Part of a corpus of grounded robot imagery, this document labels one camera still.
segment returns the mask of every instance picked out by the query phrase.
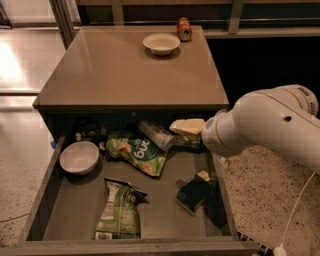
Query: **white bowl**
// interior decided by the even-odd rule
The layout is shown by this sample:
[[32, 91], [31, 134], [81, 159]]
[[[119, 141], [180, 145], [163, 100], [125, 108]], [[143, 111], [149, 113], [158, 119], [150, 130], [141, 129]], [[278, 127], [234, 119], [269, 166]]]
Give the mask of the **white bowl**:
[[69, 145], [60, 156], [61, 167], [72, 174], [84, 175], [91, 172], [99, 159], [98, 147], [89, 141]]
[[169, 55], [179, 47], [180, 39], [171, 34], [158, 33], [147, 36], [143, 40], [143, 44], [155, 55]]

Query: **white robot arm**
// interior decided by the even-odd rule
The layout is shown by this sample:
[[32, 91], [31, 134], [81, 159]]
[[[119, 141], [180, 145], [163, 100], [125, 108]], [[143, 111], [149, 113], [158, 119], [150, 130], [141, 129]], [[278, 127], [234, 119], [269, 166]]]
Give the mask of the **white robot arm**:
[[231, 111], [221, 110], [202, 129], [202, 140], [223, 157], [259, 144], [320, 174], [318, 101], [301, 85], [250, 92]]

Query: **speckled floor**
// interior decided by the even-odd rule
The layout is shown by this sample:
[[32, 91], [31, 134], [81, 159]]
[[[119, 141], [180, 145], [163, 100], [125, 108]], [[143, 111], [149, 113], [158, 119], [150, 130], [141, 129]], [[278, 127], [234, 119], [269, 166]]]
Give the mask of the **speckled floor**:
[[[0, 30], [0, 90], [42, 88], [65, 52], [57, 31]], [[0, 247], [14, 246], [53, 149], [33, 97], [0, 96]], [[237, 228], [278, 246], [295, 200], [312, 174], [255, 146], [221, 166]], [[320, 256], [320, 178], [305, 190], [284, 241], [288, 255]]]
[[[56, 30], [0, 30], [0, 90], [40, 89], [65, 52]], [[32, 96], [0, 96], [0, 247], [18, 242], [53, 153]]]
[[[312, 172], [261, 146], [246, 149], [221, 168], [239, 231], [279, 246], [296, 199]], [[288, 255], [320, 255], [320, 177], [301, 196], [283, 246]]]

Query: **cable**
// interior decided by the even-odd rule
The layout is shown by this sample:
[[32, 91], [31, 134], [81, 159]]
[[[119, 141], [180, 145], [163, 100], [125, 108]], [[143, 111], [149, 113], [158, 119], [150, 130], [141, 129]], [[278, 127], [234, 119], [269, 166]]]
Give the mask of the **cable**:
[[284, 243], [284, 240], [285, 240], [285, 238], [286, 238], [286, 235], [287, 235], [287, 232], [288, 232], [288, 229], [289, 229], [289, 225], [290, 225], [290, 222], [291, 222], [293, 213], [294, 213], [294, 211], [295, 211], [295, 209], [296, 209], [296, 207], [297, 207], [297, 205], [298, 205], [298, 203], [299, 203], [299, 200], [300, 200], [300, 198], [301, 198], [301, 196], [302, 196], [305, 188], [307, 187], [307, 185], [308, 185], [309, 182], [312, 180], [312, 178], [313, 178], [313, 176], [314, 176], [315, 174], [316, 174], [316, 173], [314, 172], [314, 173], [311, 175], [311, 177], [308, 179], [308, 181], [306, 182], [306, 184], [304, 184], [304, 186], [303, 186], [303, 188], [302, 188], [302, 190], [301, 190], [301, 192], [300, 192], [300, 194], [299, 194], [299, 196], [298, 196], [298, 199], [297, 199], [296, 203], [295, 203], [294, 206], [293, 206], [293, 209], [292, 209], [292, 211], [291, 211], [291, 214], [290, 214], [290, 217], [289, 217], [289, 220], [288, 220], [288, 223], [287, 223], [287, 227], [286, 227], [286, 229], [285, 229], [285, 232], [284, 232], [284, 235], [283, 235], [283, 238], [282, 238], [282, 241], [281, 241], [281, 245], [283, 245], [283, 243]]
[[7, 222], [7, 221], [10, 221], [10, 220], [16, 220], [16, 219], [22, 218], [22, 217], [27, 216], [27, 215], [29, 215], [29, 213], [26, 213], [26, 214], [23, 214], [23, 215], [20, 215], [20, 216], [11, 218], [11, 219], [7, 219], [7, 220], [0, 220], [0, 223]]
[[313, 256], [316, 256], [318, 249], [320, 249], [320, 242], [317, 245], [317, 248], [314, 250], [314, 254], [312, 254]]

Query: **plastic wrapper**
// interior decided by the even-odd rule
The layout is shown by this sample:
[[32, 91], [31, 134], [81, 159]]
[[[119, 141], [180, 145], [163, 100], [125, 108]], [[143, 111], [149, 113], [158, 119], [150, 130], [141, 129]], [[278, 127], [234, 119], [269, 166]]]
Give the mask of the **plastic wrapper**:
[[112, 131], [106, 142], [106, 152], [112, 158], [121, 158], [150, 176], [160, 176], [167, 152], [148, 138], [140, 138], [129, 131]]
[[129, 239], [140, 238], [140, 216], [138, 204], [146, 193], [129, 183], [105, 178], [108, 201], [96, 227], [94, 238]]

